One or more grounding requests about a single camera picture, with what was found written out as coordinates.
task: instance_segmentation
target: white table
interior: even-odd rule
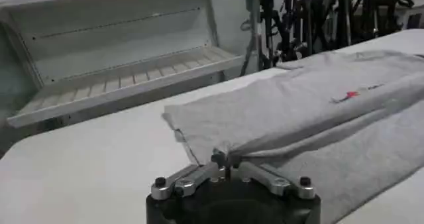
[[[421,36],[424,30],[408,30],[339,52],[391,48],[424,54]],[[0,223],[145,223],[144,200],[152,181],[189,164],[161,118],[164,106],[232,91],[282,72],[266,70],[22,140],[0,160]],[[343,223],[407,223],[407,215],[410,223],[424,223],[420,184],[424,170]]]

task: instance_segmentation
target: black screw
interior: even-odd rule
[[[165,184],[166,184],[166,179],[162,178],[162,177],[157,178],[154,181],[154,186],[157,187],[157,188],[161,188],[161,187],[165,186]]]
[[[311,178],[303,176],[300,178],[300,185],[302,187],[310,187],[311,186]]]

